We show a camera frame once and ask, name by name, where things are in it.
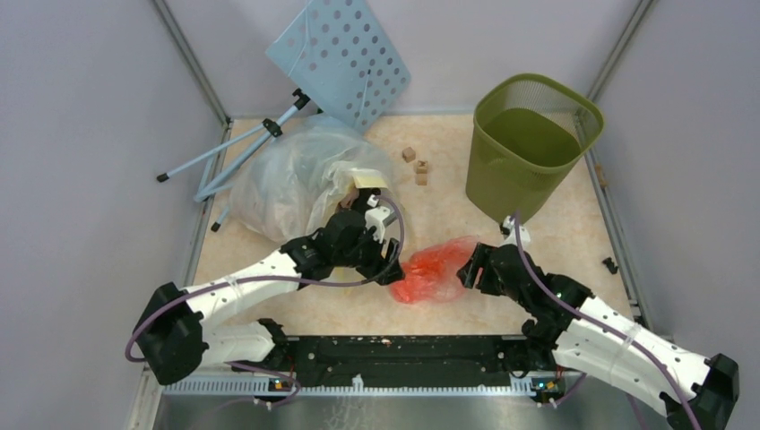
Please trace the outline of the large translucent white plastic bag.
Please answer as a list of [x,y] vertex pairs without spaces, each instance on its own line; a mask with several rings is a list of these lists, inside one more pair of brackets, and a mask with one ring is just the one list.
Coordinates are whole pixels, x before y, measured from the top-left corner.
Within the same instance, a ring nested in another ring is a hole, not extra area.
[[386,153],[361,134],[327,115],[304,120],[252,157],[233,185],[233,216],[281,248],[232,279],[280,276],[299,277],[303,285],[322,283],[334,268],[320,230],[358,199],[360,189],[388,194],[392,179]]

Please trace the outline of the red translucent trash bag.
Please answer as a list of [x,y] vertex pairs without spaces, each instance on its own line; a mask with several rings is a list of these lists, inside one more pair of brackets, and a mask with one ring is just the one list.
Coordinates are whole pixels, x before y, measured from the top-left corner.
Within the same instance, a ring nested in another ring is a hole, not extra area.
[[465,292],[457,271],[471,258],[478,242],[476,236],[461,236],[417,251],[402,263],[404,279],[390,285],[392,298],[406,305],[457,299]]

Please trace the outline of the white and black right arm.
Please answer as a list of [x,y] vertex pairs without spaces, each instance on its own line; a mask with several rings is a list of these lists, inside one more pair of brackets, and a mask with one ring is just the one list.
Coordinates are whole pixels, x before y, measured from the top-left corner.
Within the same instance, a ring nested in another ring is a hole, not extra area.
[[691,352],[620,314],[566,275],[543,273],[517,245],[478,244],[457,271],[466,288],[508,297],[530,319],[525,356],[605,382],[664,416],[673,429],[724,429],[738,401],[738,363]]

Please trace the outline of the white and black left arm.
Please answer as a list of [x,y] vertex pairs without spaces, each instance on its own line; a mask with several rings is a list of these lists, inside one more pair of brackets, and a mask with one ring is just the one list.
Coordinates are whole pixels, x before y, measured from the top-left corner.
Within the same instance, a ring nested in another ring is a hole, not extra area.
[[272,322],[228,326],[227,320],[270,298],[310,286],[389,285],[404,276],[406,225],[400,206],[378,190],[333,214],[321,228],[291,239],[261,261],[201,285],[169,282],[155,289],[125,346],[161,385],[234,361],[282,367],[287,346]]

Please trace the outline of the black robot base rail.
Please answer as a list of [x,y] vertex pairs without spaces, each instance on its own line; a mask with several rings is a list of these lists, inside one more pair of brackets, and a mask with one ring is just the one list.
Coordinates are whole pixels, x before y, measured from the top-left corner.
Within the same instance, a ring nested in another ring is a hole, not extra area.
[[260,360],[236,359],[237,372],[283,374],[304,388],[338,388],[360,378],[368,388],[506,387],[531,374],[558,374],[550,352],[519,335],[287,335]]

